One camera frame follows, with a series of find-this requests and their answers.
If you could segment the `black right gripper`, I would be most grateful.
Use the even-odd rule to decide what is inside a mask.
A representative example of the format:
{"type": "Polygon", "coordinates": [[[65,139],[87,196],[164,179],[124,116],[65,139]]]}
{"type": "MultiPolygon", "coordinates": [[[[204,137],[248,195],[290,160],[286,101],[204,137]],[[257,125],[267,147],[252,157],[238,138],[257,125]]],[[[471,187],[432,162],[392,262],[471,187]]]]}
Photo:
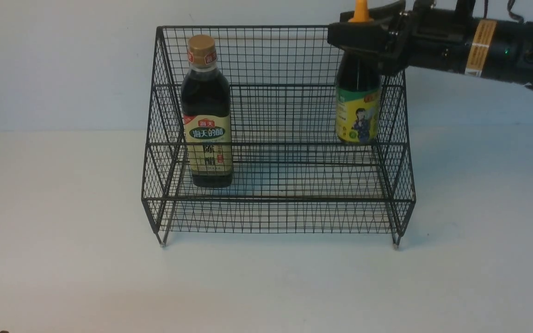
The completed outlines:
{"type": "Polygon", "coordinates": [[[458,0],[454,9],[435,4],[416,0],[407,10],[405,0],[375,8],[356,0],[353,11],[327,26],[327,42],[366,63],[379,63],[385,75],[408,66],[458,72],[468,49],[468,1],[458,0]]]}

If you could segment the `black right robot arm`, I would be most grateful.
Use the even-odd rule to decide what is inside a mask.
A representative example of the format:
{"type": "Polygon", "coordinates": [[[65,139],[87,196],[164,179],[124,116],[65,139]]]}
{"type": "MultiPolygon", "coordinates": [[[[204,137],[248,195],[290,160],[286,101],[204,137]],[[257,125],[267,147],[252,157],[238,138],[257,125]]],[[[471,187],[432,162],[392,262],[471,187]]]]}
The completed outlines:
{"type": "Polygon", "coordinates": [[[343,12],[327,27],[328,44],[357,55],[385,76],[409,66],[523,85],[533,91],[533,22],[472,16],[473,0],[438,9],[416,0],[370,9],[372,20],[343,12]]]}

